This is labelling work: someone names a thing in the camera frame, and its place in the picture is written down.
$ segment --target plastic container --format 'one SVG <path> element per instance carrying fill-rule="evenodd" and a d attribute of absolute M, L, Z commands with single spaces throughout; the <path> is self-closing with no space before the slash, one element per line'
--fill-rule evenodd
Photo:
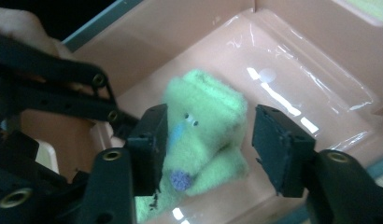
<path fill-rule="evenodd" d="M 250 123 L 257 104 L 270 105 L 310 132 L 316 151 L 346 151 L 365 166 L 383 158 L 383 22 L 345 1 L 147 0 L 75 54 L 104 68 L 120 108 L 137 117 L 172 77 L 201 68 L 244 93 Z M 246 179 L 149 223 L 269 223 L 302 204 L 276 196 L 252 129 Z M 105 124 L 92 134 L 101 149 L 118 144 Z"/>

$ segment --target metal screw head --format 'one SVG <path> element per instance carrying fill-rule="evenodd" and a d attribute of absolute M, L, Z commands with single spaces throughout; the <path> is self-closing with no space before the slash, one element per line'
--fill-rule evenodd
<path fill-rule="evenodd" d="M 104 154 L 103 159 L 105 161 L 115 161 L 116 159 L 121 157 L 121 152 L 119 151 L 109 151 Z"/>
<path fill-rule="evenodd" d="M 32 189 L 17 189 L 0 200 L 0 208 L 12 208 L 25 203 L 32 195 Z"/>
<path fill-rule="evenodd" d="M 109 122 L 116 121 L 119 117 L 119 113 L 116 110 L 110 111 L 110 113 L 107 115 L 107 119 Z"/>
<path fill-rule="evenodd" d="M 349 162 L 349 159 L 345 155 L 338 152 L 330 152 L 327 154 L 327 156 L 329 157 L 329 159 L 333 161 L 343 162 L 343 163 Z"/>
<path fill-rule="evenodd" d="M 97 74 L 95 75 L 95 77 L 93 77 L 92 79 L 92 84 L 94 86 L 101 86 L 102 84 L 104 84 L 104 76 L 102 74 Z"/>

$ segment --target stuffed animal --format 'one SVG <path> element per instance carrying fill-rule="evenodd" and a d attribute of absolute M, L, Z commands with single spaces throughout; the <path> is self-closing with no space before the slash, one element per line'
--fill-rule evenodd
<path fill-rule="evenodd" d="M 139 223 L 248 172 L 240 152 L 248 107 L 241 93 L 192 70 L 171 80 L 163 102 L 168 105 L 163 177 L 159 193 L 135 198 Z"/>

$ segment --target purple pom-pom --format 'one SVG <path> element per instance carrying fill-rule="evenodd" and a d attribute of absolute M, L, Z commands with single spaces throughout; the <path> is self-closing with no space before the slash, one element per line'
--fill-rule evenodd
<path fill-rule="evenodd" d="M 171 174 L 171 184 L 178 191 L 185 191 L 192 185 L 192 177 L 183 171 L 176 170 Z"/>

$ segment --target green plush toy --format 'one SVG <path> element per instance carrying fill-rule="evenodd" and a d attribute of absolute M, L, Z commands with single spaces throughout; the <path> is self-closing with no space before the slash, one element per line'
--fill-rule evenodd
<path fill-rule="evenodd" d="M 135 198 L 138 222 L 248 171 L 240 152 L 248 107 L 241 93 L 204 71 L 192 70 L 171 80 L 163 102 L 168 105 L 169 133 L 161 192 Z"/>

